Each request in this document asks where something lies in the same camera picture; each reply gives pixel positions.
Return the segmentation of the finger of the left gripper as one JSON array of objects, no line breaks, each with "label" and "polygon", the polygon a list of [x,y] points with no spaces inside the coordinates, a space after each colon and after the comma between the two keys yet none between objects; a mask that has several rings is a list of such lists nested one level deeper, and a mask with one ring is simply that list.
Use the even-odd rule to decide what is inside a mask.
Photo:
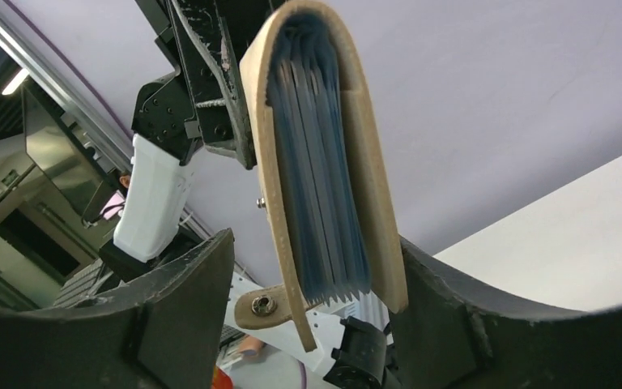
[{"label": "finger of the left gripper", "polygon": [[225,1],[171,1],[171,22],[181,55],[193,110],[206,149],[237,160],[245,169],[256,165],[252,130]]}]

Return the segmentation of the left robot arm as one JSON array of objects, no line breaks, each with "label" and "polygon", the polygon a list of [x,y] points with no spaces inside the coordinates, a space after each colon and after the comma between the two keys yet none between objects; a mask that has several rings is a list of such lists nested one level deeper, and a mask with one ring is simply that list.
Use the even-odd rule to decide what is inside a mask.
[{"label": "left robot arm", "polygon": [[283,23],[309,13],[327,24],[339,50],[349,173],[368,241],[371,289],[390,311],[403,310],[403,255],[373,102],[340,14],[321,1],[141,1],[139,8],[175,71],[138,93],[132,173],[114,245],[138,261],[153,259],[168,246],[194,183],[192,158],[200,145],[247,169],[258,167],[263,198],[274,199],[280,188],[273,161],[265,157],[272,133],[263,129],[263,67]]}]

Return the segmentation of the tan leather card holder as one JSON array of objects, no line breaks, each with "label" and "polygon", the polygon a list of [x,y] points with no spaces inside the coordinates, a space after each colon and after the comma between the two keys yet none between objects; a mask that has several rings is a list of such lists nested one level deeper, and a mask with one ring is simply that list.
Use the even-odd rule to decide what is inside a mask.
[{"label": "tan leather card holder", "polygon": [[408,304],[373,103],[347,26],[319,1],[274,11],[241,71],[283,300],[256,318],[247,294],[235,319],[253,330],[293,322],[311,352],[316,304],[369,293],[394,313]]}]

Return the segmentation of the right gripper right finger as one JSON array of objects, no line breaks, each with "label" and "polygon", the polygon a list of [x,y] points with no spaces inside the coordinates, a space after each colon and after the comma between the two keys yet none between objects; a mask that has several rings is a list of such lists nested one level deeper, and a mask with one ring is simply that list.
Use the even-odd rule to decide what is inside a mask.
[{"label": "right gripper right finger", "polygon": [[622,305],[546,305],[401,247],[408,305],[391,326],[404,387],[622,388]]}]

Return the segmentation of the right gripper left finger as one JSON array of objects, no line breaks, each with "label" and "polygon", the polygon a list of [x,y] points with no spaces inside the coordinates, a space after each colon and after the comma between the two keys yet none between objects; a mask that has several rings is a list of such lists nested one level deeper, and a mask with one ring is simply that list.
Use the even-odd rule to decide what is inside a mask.
[{"label": "right gripper left finger", "polygon": [[0,308],[0,388],[208,388],[234,265],[224,229],[71,308]]}]

